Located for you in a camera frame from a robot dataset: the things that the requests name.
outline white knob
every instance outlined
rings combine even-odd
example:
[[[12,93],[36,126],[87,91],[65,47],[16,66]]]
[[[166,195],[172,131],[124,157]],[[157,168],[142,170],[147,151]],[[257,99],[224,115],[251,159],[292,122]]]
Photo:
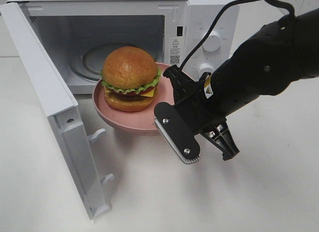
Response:
[[[199,66],[198,70],[198,75],[199,77],[204,73],[204,72],[214,72],[214,66],[210,63],[203,63]]]
[[[220,48],[221,34],[217,31],[212,31],[206,41],[203,43],[203,48],[205,51],[215,51]]]

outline open microwave door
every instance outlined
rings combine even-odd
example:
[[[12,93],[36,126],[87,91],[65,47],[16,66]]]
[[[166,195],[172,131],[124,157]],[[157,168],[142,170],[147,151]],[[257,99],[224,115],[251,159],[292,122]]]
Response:
[[[48,118],[90,219],[108,210],[103,184],[113,174],[98,178],[90,143],[104,129],[87,136],[78,103],[46,53],[17,3],[0,5],[0,15]]]

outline pink plate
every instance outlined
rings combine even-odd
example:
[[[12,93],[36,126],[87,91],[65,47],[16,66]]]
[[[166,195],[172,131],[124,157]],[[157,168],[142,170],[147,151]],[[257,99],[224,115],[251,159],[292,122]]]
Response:
[[[161,69],[162,74],[169,67],[162,63],[157,63],[157,65]],[[159,134],[154,124],[154,107],[162,101],[171,105],[174,104],[173,88],[168,78],[160,77],[158,90],[159,93],[155,101],[146,109],[139,112],[118,111],[109,107],[104,100],[104,90],[101,80],[99,80],[94,88],[92,99],[95,109],[101,118],[110,126],[136,135],[153,136]]]

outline white table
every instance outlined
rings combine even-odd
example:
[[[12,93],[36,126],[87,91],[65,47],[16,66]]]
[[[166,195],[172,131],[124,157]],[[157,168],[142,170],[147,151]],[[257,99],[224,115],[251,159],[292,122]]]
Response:
[[[234,45],[262,23],[242,7]],[[278,19],[272,9],[265,20]],[[88,220],[40,103],[0,17],[0,231],[227,232],[319,230],[319,79],[292,83],[228,117],[241,152],[223,162],[201,137],[201,160],[184,165],[161,136],[115,131],[89,96],[76,96],[112,210]]]

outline lettuce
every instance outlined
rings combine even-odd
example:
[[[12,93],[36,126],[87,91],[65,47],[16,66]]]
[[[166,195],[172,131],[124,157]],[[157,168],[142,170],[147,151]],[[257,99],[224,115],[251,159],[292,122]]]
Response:
[[[134,91],[136,94],[139,94],[141,91],[145,91],[149,87],[156,86],[159,83],[160,75],[161,75],[160,69],[158,68],[158,74],[155,76],[154,80],[151,83],[143,85],[143,86],[141,86],[139,88],[135,88],[135,89],[122,89],[122,88],[118,88],[118,87],[112,86],[107,81],[105,81],[104,78],[103,78],[103,75],[102,75],[102,71],[101,71],[102,85],[106,86],[106,88],[112,89],[112,90],[114,90],[116,92],[122,92],[124,95],[129,93],[129,92],[131,92],[131,91]]]

